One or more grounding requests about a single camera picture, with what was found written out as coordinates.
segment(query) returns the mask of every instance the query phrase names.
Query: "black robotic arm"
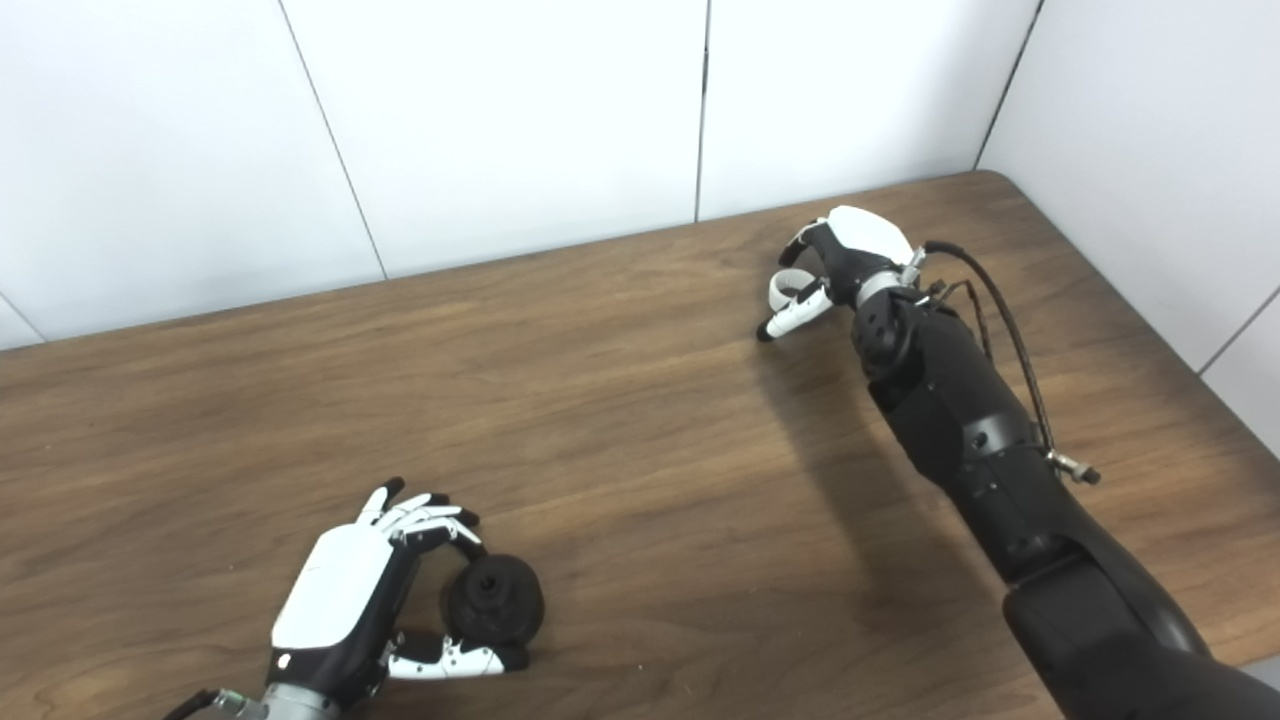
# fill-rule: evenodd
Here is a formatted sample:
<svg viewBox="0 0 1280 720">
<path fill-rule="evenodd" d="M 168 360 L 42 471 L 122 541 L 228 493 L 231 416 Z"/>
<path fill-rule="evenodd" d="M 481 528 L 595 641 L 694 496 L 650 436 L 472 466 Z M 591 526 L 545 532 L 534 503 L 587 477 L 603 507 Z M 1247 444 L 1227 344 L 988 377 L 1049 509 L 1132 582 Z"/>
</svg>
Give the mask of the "black robotic arm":
<svg viewBox="0 0 1280 720">
<path fill-rule="evenodd" d="M 980 264 L 950 243 L 913 251 L 892 223 L 849 206 L 803 228 L 781 264 L 809 247 L 826 277 L 790 275 L 800 292 L 785 299 L 771 284 L 776 313 L 756 337 L 772 341 L 836 305 L 854 310 L 872 398 L 1009 585 L 1005 620 L 1068 720 L 1280 717 L 1280 693 L 1212 660 L 1178 603 L 1059 478 L 1097 482 L 1096 470 L 1056 452 L 1044 418 L 1032 423 L 945 299 L 918 288 L 927 254 L 959 256 L 1016 338 Z"/>
</svg>

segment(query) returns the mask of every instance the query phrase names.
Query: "table surface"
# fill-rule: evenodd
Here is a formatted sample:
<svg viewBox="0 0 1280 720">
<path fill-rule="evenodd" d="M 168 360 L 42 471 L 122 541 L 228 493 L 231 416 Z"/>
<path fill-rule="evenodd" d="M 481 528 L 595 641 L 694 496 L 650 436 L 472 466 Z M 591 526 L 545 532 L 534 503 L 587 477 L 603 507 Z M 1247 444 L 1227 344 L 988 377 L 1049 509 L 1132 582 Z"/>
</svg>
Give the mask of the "table surface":
<svg viewBox="0 0 1280 720">
<path fill-rule="evenodd" d="M 1280 465 L 969 173 L 0 355 L 5 715 L 257 693 L 315 537 L 403 475 L 529 560 L 548 616 L 529 671 L 389 684 L 364 716 L 1056 717 L 865 397 L 849 314 L 754 340 L 782 243 L 837 201 L 988 265 L 1061 448 L 1105 473 L 1076 495 L 1220 659 L 1280 651 Z M 403 625 L 439 626 L 460 566 L 428 557 Z"/>
</svg>

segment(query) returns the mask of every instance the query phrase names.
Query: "robot finger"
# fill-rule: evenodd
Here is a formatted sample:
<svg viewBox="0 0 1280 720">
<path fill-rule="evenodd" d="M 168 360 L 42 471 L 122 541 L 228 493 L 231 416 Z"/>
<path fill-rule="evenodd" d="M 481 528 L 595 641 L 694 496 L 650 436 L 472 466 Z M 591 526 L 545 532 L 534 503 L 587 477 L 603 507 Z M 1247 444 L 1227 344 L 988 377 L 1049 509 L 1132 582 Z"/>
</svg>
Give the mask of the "robot finger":
<svg viewBox="0 0 1280 720">
<path fill-rule="evenodd" d="M 415 512 L 420 511 L 424 507 L 433 507 L 439 510 L 447 510 L 448 507 L 451 507 L 447 505 L 440 505 L 439 501 L 436 500 L 439 497 L 442 497 L 439 493 L 433 495 L 428 492 L 422 495 L 415 495 L 413 497 L 406 500 L 404 502 L 398 502 L 389 510 L 387 510 L 387 512 L 384 512 L 383 516 L 379 518 L 376 523 L 374 523 L 374 528 L 384 533 L 390 533 L 406 518 L 413 515 Z"/>
<path fill-rule="evenodd" d="M 365 506 L 360 509 L 360 515 L 356 515 L 356 524 L 372 525 L 376 523 L 387 510 L 387 503 L 402 489 L 404 489 L 404 478 L 398 475 L 378 486 L 378 489 L 370 493 L 369 500 L 365 501 Z"/>
<path fill-rule="evenodd" d="M 449 542 L 461 550 L 467 560 L 476 560 L 486 555 L 480 536 L 453 518 L 426 518 L 398 529 L 403 533 L 404 544 L 419 552 L 428 552 L 443 542 Z"/>
<path fill-rule="evenodd" d="M 760 323 L 760 327 L 755 329 L 755 338 L 760 342 L 771 342 L 814 320 L 832 307 L 833 304 L 831 296 L 827 295 L 823 281 L 814 279 L 772 318 Z"/>
<path fill-rule="evenodd" d="M 387 662 L 387 675 L 397 680 L 444 680 L 498 675 L 529 666 L 521 647 L 489 647 L 431 633 L 406 639 Z"/>
<path fill-rule="evenodd" d="M 827 222 L 826 218 L 818 218 L 814 222 L 809 223 L 808 225 L 800 228 L 800 232 L 797 232 L 795 237 L 792 237 L 791 241 L 787 242 L 787 246 L 782 249 L 782 255 L 778 258 L 778 265 L 782 265 L 783 268 L 790 268 L 791 265 L 795 265 L 796 260 L 800 259 L 800 254 L 804 252 L 806 247 L 809 247 L 809 241 L 805 240 L 804 233 L 826 222 Z"/>
</svg>

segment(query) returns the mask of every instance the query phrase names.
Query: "wall seam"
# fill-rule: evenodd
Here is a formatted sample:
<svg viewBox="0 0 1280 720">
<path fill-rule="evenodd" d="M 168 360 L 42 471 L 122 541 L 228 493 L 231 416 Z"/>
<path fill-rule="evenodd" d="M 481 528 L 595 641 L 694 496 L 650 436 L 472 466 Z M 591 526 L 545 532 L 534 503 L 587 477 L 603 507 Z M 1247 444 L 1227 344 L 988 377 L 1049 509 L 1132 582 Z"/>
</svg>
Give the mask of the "wall seam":
<svg viewBox="0 0 1280 720">
<path fill-rule="evenodd" d="M 1023 45 L 1018 49 L 1018 56 L 1014 58 L 1014 67 L 1009 69 L 1009 78 L 1005 79 L 1005 88 L 1000 91 L 1000 100 L 996 101 L 996 110 L 991 114 L 991 122 L 987 123 L 987 133 L 982 136 L 982 145 L 978 146 L 978 155 L 973 159 L 973 169 L 977 170 L 978 165 L 982 163 L 982 154 L 987 151 L 987 142 L 991 140 L 991 132 L 996 129 L 996 120 L 1000 119 L 1000 110 L 1005 108 L 1005 99 L 1009 97 L 1009 88 L 1014 85 L 1014 77 L 1018 74 L 1018 67 L 1023 64 L 1023 54 L 1027 53 L 1027 44 L 1032 40 L 1032 32 L 1036 29 L 1036 22 L 1039 20 L 1039 13 L 1044 9 L 1044 0 L 1039 0 L 1036 4 L 1036 12 L 1032 14 L 1032 22 L 1027 26 L 1027 35 L 1023 36 Z"/>
<path fill-rule="evenodd" d="M 707 128 L 707 77 L 710 67 L 712 47 L 712 0 L 707 0 L 707 23 L 703 28 L 703 99 L 698 111 L 698 174 L 694 181 L 694 222 L 696 223 L 703 208 L 703 137 Z"/>
<path fill-rule="evenodd" d="M 342 149 L 338 147 L 338 138 L 333 135 L 333 126 L 329 124 L 329 115 L 324 111 L 324 102 L 320 101 L 320 92 L 316 90 L 316 83 L 311 78 L 311 68 L 307 67 L 306 58 L 302 56 L 302 45 L 298 44 L 298 36 L 293 32 L 293 22 L 289 20 L 289 13 L 284 9 L 284 0 L 276 0 L 276 5 L 280 6 L 280 15 L 284 17 L 284 26 L 289 28 L 289 38 L 293 40 L 293 50 L 298 54 L 298 63 L 302 64 L 302 73 L 307 77 L 307 86 L 311 87 L 311 96 L 316 100 L 316 108 L 320 110 L 320 119 L 324 120 L 324 129 L 329 133 L 329 142 L 333 145 L 333 152 L 338 156 L 338 165 L 342 168 L 342 177 L 347 181 L 347 190 L 351 191 L 351 200 L 356 204 L 356 213 L 360 214 L 360 224 L 365 227 L 365 237 L 369 238 L 369 246 L 374 249 L 374 259 L 378 260 L 378 269 L 383 273 L 383 279 L 390 279 L 387 274 L 387 264 L 383 263 L 383 254 L 378 251 L 378 242 L 374 240 L 374 232 L 369 229 L 369 219 L 365 217 L 365 208 L 360 204 L 360 196 L 356 195 L 356 186 L 351 182 L 351 173 L 347 170 L 347 160 L 342 156 Z"/>
<path fill-rule="evenodd" d="M 13 310 L 13 314 L 18 315 L 19 320 L 27 323 L 27 327 L 31 328 L 31 332 L 36 333 L 36 337 L 40 338 L 40 342 L 49 342 L 49 338 L 45 337 L 45 333 L 40 332 L 40 328 L 36 327 L 36 323 L 32 323 L 31 318 L 28 318 L 22 310 L 19 310 L 18 306 L 14 305 L 13 301 L 10 301 L 3 292 L 0 292 L 0 302 L 8 305 L 9 309 Z"/>
<path fill-rule="evenodd" d="M 1226 338 L 1226 342 L 1222 343 L 1222 347 L 1219 347 L 1217 352 L 1215 352 L 1208 359 L 1208 361 L 1204 363 L 1204 366 L 1202 366 L 1199 370 L 1196 370 L 1196 374 L 1203 378 L 1204 373 L 1213 366 L 1213 363 L 1217 363 L 1217 359 L 1221 357 L 1222 354 L 1226 352 L 1226 350 L 1231 347 L 1231 345 L 1234 345 L 1235 341 L 1239 340 L 1242 334 L 1244 334 L 1244 331 L 1249 329 L 1249 325 L 1253 324 L 1253 320 L 1257 320 L 1258 316 L 1262 315 L 1262 313 L 1267 309 L 1267 306 L 1270 306 L 1271 302 L 1275 301 L 1276 296 L 1280 296 L 1280 286 L 1276 286 L 1276 288 L 1271 291 L 1271 295 L 1268 295 L 1267 299 L 1262 301 L 1262 305 L 1258 305 L 1258 309 L 1254 310 L 1244 320 L 1244 323 L 1235 329 L 1234 333 L 1231 333 L 1231 337 Z"/>
</svg>

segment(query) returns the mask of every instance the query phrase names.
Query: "metal connector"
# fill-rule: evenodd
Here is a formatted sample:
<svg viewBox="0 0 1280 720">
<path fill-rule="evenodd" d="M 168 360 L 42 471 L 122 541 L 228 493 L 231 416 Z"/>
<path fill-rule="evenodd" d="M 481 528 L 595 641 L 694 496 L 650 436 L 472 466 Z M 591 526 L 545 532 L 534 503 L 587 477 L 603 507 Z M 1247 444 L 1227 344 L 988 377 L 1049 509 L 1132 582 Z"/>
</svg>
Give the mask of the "metal connector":
<svg viewBox="0 0 1280 720">
<path fill-rule="evenodd" d="M 1093 465 L 1089 465 L 1088 462 L 1073 460 L 1056 450 L 1050 450 L 1048 454 L 1044 455 L 1044 459 L 1052 462 L 1055 468 L 1065 470 L 1066 474 L 1071 475 L 1071 479 L 1078 483 L 1096 486 L 1102 482 L 1102 473 L 1094 470 Z"/>
<path fill-rule="evenodd" d="M 214 707 L 241 720 L 266 720 L 268 710 L 265 705 L 227 688 L 218 691 L 218 697 L 214 698 Z"/>
<path fill-rule="evenodd" d="M 924 266 L 924 249 L 916 247 L 915 254 L 911 255 L 911 260 L 902 265 L 902 272 L 899 273 L 899 282 L 906 287 L 914 287 L 915 281 L 920 277 L 920 268 Z"/>
</svg>

